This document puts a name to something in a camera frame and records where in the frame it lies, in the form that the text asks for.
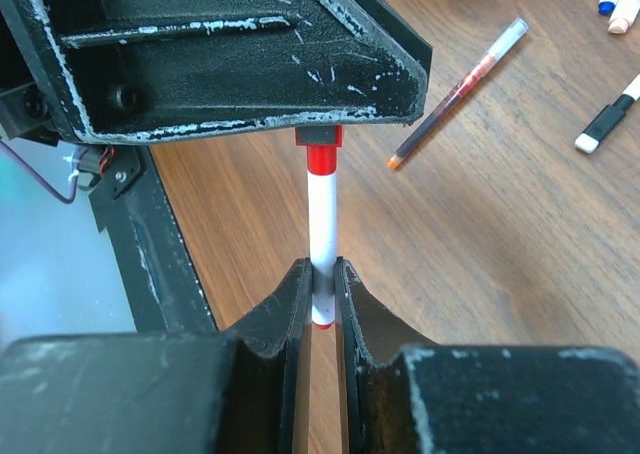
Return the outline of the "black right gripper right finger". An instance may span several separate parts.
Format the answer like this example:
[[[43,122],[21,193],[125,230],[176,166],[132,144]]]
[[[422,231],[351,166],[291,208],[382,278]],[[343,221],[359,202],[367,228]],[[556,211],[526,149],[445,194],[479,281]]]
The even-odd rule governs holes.
[[[635,453],[639,369],[597,346],[438,344],[335,267],[346,453]]]

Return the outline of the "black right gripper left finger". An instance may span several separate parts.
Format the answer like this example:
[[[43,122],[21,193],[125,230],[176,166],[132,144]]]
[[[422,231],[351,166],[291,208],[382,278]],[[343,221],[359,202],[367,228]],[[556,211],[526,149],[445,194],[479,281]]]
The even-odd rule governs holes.
[[[299,453],[311,265],[229,328],[40,336],[1,357],[5,453]]]

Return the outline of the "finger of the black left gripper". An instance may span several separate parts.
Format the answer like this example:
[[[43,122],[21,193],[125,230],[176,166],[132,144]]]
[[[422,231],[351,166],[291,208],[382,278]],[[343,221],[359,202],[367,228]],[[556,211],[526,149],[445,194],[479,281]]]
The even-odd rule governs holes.
[[[60,137],[152,145],[410,124],[432,47],[384,0],[1,0]]]

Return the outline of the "red cap white marker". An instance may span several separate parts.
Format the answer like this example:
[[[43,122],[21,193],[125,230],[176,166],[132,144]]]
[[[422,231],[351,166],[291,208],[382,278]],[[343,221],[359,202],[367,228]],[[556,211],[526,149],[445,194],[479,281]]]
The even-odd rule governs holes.
[[[309,257],[312,265],[312,322],[335,322],[334,267],[337,261],[337,167],[340,125],[299,127],[295,141],[306,149]]]

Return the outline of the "red ink gel pen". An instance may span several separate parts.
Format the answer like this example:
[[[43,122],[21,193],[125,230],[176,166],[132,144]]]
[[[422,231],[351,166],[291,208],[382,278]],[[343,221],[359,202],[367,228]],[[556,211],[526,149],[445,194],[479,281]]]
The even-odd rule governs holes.
[[[426,119],[395,150],[388,159],[387,166],[392,170],[397,170],[464,97],[488,75],[527,31],[527,22],[522,18],[516,18],[493,42],[473,68],[463,76]]]

